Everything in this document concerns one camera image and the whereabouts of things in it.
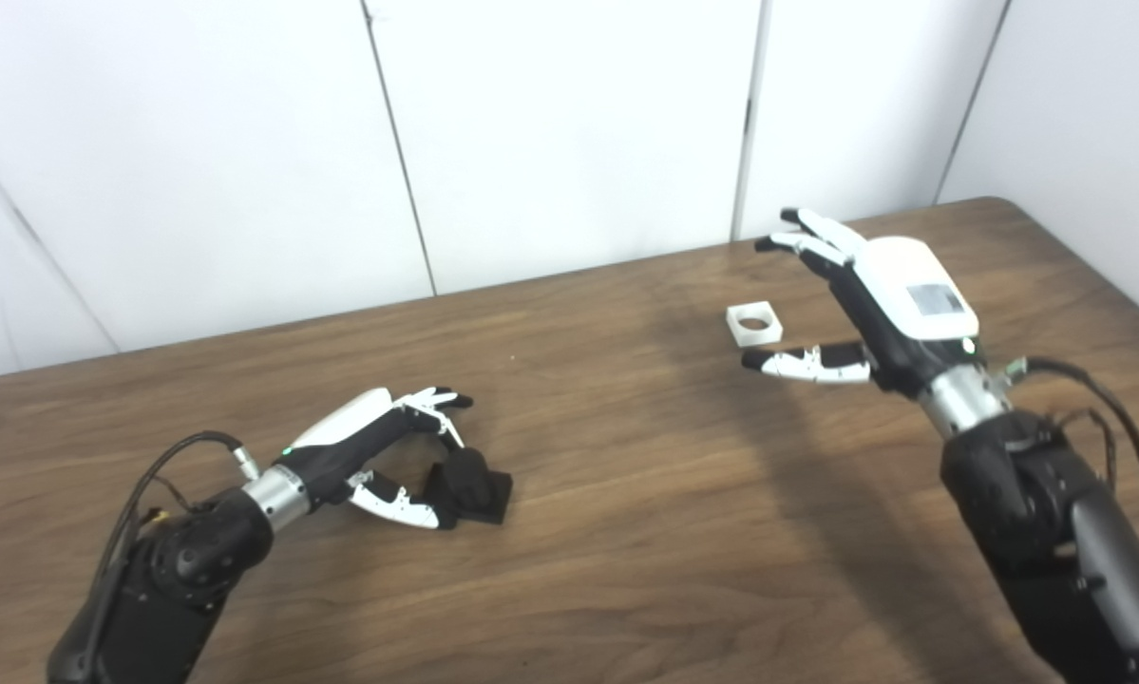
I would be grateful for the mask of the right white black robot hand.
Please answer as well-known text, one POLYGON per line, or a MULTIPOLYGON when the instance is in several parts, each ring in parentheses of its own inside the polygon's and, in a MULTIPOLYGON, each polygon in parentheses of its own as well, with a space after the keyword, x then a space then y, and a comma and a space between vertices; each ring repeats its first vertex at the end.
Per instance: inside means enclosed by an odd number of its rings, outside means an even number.
POLYGON ((757 239, 823 278, 857 341, 743 351, 744 368, 813 384, 872 382, 908 399, 959 366, 986 366, 980 321, 931 247, 912 237, 867 238, 838 220, 787 207, 794 230, 757 239))

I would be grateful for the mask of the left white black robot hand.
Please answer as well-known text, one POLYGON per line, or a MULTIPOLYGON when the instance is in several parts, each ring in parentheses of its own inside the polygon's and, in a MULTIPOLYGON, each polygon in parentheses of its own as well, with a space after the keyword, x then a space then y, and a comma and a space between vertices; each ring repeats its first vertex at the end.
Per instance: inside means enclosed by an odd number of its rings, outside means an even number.
POLYGON ((370 470, 368 463, 411 434, 433 434, 446 450, 464 447, 446 411, 473 407, 474 399, 448 387, 392 398, 386 387, 375 387, 338 407, 301 432, 276 460, 296 479, 308 498, 308 514, 325 505, 349 503, 393 524, 431 531, 450 531, 457 519, 421 495, 370 470))

